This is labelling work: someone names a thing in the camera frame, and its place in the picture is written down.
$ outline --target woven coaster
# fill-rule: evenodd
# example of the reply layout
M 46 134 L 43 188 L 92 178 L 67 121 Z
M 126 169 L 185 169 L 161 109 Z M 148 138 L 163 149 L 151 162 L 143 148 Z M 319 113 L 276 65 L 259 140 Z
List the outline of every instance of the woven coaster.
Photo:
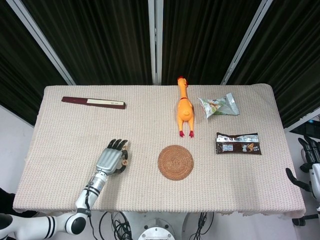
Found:
M 160 152 L 158 168 L 166 178 L 182 180 L 194 168 L 194 159 L 191 153 L 183 146 L 170 145 Z

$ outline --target robotic arm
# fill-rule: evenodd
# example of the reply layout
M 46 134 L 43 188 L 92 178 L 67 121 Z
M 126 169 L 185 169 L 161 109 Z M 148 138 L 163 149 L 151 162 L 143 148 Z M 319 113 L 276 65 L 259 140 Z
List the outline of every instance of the robotic arm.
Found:
M 23 218 L 0 213 L 0 240 L 5 240 L 11 233 L 14 233 L 17 240 L 49 239 L 57 232 L 80 234 L 85 229 L 87 217 L 91 216 L 91 208 L 102 191 L 107 176 L 120 174 L 125 170 L 123 160 L 128 159 L 128 152 L 123 147 L 126 142 L 127 140 L 113 139 L 103 150 L 96 164 L 96 172 L 75 202 L 75 214 Z M 117 169 L 119 162 L 122 162 L 122 167 Z
M 301 165 L 300 169 L 310 174 L 310 182 L 308 184 L 297 180 L 289 168 L 285 169 L 286 175 L 294 185 L 311 192 L 320 203 L 320 142 L 316 142 L 308 136 L 304 136 L 304 140 L 298 138 L 298 141 L 303 147 L 306 158 L 306 163 Z M 320 207 L 317 208 L 317 213 L 320 220 Z

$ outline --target table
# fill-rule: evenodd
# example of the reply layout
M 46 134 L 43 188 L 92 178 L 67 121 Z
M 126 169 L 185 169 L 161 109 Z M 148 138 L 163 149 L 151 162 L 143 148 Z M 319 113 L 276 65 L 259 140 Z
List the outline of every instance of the table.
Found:
M 197 97 L 232 93 L 240 115 L 204 118 Z M 110 176 L 93 209 L 107 211 L 219 212 L 245 215 L 305 213 L 272 88 L 255 85 L 190 85 L 194 138 L 176 122 L 178 86 L 48 86 L 44 91 L 25 168 L 14 201 L 21 210 L 70 211 L 111 139 L 128 139 L 129 165 Z M 61 102 L 63 96 L 124 101 L 126 109 Z M 216 133 L 258 132 L 262 155 L 216 154 Z M 162 176 L 158 156 L 168 145 L 194 159 L 180 181 Z

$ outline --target chocolate bar wrapper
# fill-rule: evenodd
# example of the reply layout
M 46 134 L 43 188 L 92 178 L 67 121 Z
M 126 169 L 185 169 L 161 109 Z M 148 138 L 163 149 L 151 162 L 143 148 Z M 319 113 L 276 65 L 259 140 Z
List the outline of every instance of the chocolate bar wrapper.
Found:
M 216 154 L 241 153 L 261 155 L 258 133 L 226 135 L 216 133 Z

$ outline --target rubber chicken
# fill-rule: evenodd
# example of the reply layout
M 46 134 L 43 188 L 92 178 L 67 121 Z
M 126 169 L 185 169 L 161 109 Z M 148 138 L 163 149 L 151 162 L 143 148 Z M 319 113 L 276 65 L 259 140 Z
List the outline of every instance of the rubber chicken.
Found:
M 180 88 L 180 101 L 178 103 L 178 111 L 177 111 L 176 119 L 179 126 L 179 134 L 181 137 L 185 135 L 184 132 L 182 131 L 182 126 L 184 122 L 188 122 L 189 128 L 190 128 L 189 136 L 193 138 L 194 137 L 194 111 L 193 111 L 193 106 L 187 97 L 188 82 L 183 76 L 178 77 L 178 86 Z

